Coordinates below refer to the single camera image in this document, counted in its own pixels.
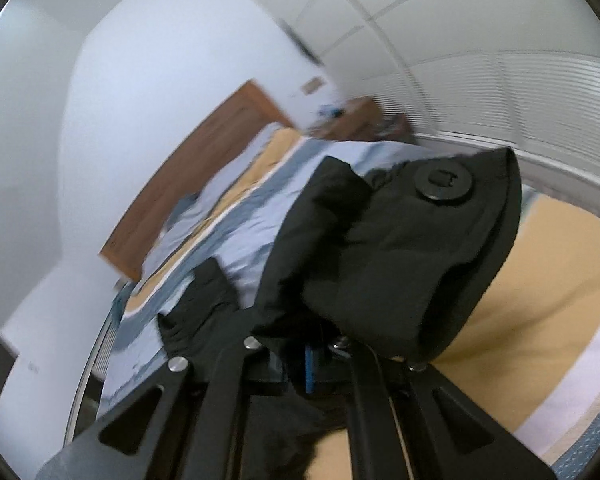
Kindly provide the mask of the wooden headboard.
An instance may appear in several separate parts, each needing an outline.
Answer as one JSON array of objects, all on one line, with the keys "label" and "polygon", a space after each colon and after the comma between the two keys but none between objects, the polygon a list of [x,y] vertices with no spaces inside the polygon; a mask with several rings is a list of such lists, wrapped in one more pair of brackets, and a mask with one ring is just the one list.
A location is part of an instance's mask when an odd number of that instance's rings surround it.
[{"label": "wooden headboard", "polygon": [[166,159],[125,211],[99,255],[120,274],[137,281],[149,249],[178,200],[200,192],[270,122],[294,124],[250,79]]}]

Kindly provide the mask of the striped duvet on bed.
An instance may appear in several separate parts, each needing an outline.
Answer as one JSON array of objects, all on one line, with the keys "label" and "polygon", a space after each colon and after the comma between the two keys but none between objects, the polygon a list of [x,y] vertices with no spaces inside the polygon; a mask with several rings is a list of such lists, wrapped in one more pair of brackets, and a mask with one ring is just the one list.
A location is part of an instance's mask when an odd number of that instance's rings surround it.
[{"label": "striped duvet on bed", "polygon": [[[202,260],[217,258],[240,305],[253,304],[283,218],[327,156],[367,174],[428,151],[277,130],[208,214],[189,209],[154,241],[140,278],[114,300],[103,411],[166,362],[156,316],[176,305]],[[558,478],[581,478],[600,452],[600,219],[524,188],[513,250],[436,364]]]}]

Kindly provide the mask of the grey blue pillow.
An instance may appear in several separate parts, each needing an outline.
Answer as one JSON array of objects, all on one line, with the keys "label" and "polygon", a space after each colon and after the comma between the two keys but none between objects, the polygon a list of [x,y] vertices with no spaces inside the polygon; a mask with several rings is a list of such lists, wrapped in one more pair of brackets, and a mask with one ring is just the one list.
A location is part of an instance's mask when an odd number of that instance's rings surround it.
[{"label": "grey blue pillow", "polygon": [[194,208],[202,214],[208,214],[224,192],[248,169],[254,159],[271,141],[277,130],[283,128],[279,122],[269,122],[265,125],[248,145],[230,162],[224,165],[199,192],[187,193],[181,197],[166,217],[158,238],[164,237],[173,229],[175,223],[189,209]]}]

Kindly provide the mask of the wooden nightstand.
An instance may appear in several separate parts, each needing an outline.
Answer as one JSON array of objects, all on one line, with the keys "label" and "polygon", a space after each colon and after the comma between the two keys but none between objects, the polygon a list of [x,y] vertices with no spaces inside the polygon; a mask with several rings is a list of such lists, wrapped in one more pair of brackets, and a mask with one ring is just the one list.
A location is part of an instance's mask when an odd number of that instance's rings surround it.
[{"label": "wooden nightstand", "polygon": [[403,113],[385,113],[369,96],[346,102],[337,114],[319,120],[306,134],[332,141],[396,141],[417,144],[410,121]]}]

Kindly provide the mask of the white wardrobe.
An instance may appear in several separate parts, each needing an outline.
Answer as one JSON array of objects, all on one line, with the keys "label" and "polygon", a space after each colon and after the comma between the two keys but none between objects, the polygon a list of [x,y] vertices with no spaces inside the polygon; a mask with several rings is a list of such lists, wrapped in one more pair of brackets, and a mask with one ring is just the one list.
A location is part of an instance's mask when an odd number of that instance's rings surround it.
[{"label": "white wardrobe", "polygon": [[600,19],[586,0],[254,0],[346,96],[436,141],[508,145],[600,182]]}]

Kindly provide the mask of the black puffer coat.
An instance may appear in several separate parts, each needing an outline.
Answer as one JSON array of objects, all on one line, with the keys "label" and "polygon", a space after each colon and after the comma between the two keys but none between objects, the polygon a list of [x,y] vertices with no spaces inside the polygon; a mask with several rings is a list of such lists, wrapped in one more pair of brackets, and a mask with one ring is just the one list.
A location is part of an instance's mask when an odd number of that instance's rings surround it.
[{"label": "black puffer coat", "polygon": [[253,335],[275,352],[350,336],[378,356],[428,361],[456,337],[498,274],[521,210],[508,148],[419,159],[359,176],[324,158],[291,206],[243,309],[215,259],[158,325],[202,376]]}]

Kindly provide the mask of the wall socket plate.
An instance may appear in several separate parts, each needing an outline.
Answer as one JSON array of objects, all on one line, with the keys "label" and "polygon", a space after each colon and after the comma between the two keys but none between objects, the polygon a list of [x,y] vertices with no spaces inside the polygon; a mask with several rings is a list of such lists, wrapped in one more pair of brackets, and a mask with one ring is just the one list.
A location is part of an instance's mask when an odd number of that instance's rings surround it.
[{"label": "wall socket plate", "polygon": [[311,94],[317,92],[322,87],[324,87],[325,81],[321,76],[315,76],[308,80],[305,84],[302,84],[300,90],[305,96],[310,96]]}]

